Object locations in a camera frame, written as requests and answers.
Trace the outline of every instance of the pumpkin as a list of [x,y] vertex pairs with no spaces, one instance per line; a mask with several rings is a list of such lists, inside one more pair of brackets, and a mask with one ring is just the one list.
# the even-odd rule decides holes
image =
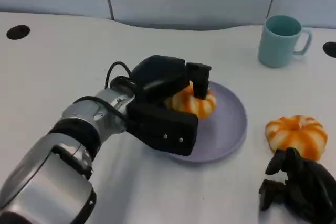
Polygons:
[[214,112],[217,101],[211,90],[208,90],[204,100],[194,97],[193,83],[190,82],[188,87],[168,98],[165,104],[169,109],[193,113],[203,119]]
[[266,125],[266,138],[274,152],[293,147],[302,157],[317,161],[324,152],[328,136],[314,118],[296,115],[270,121]]

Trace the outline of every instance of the mug handle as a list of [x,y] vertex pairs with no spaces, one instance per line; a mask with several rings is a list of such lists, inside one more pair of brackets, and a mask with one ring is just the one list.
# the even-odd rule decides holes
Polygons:
[[310,30],[303,29],[302,32],[305,33],[305,34],[308,34],[307,43],[306,43],[305,47],[301,51],[294,51],[293,52],[294,55],[304,55],[308,51],[308,49],[310,47],[310,44],[311,44],[311,41],[313,39],[313,34],[311,33]]

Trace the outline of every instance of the black hole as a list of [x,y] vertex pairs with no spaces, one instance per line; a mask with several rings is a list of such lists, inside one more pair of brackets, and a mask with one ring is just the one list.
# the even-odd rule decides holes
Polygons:
[[333,57],[336,58],[336,42],[327,42],[323,45],[323,51]]
[[25,25],[14,26],[7,32],[8,39],[22,39],[30,33],[30,28]]

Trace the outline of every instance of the robotic hand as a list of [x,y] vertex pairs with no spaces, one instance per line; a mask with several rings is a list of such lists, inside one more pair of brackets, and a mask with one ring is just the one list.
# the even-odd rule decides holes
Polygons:
[[[129,77],[109,75],[122,65]],[[122,62],[108,71],[105,89],[65,109],[61,119],[26,154],[0,191],[1,224],[82,224],[92,213],[96,194],[89,182],[100,146],[127,131],[164,152],[190,155],[198,126],[196,115],[169,111],[163,101],[194,82],[204,99],[211,67],[152,56],[131,72]]]
[[304,159],[295,148],[277,150],[266,174],[282,170],[285,183],[264,180],[259,190],[260,210],[266,211],[272,202],[285,206],[313,224],[329,224],[336,218],[336,181],[320,164]]

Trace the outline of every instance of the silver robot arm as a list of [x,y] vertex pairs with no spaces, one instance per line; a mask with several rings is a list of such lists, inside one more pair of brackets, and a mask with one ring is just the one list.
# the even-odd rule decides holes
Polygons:
[[[110,73],[122,65],[108,88]],[[124,131],[149,147],[179,155],[193,150],[198,118],[168,110],[164,101],[194,83],[204,99],[211,67],[178,58],[151,56],[130,71],[110,67],[105,89],[67,107],[61,119],[18,164],[0,191],[0,224],[83,224],[96,194],[92,162],[111,135]]]
[[[127,89],[104,89],[96,97],[122,114],[134,99]],[[79,101],[66,108],[5,182],[0,223],[85,223],[96,203],[88,181],[92,161],[105,140],[123,131],[123,121],[98,102]]]

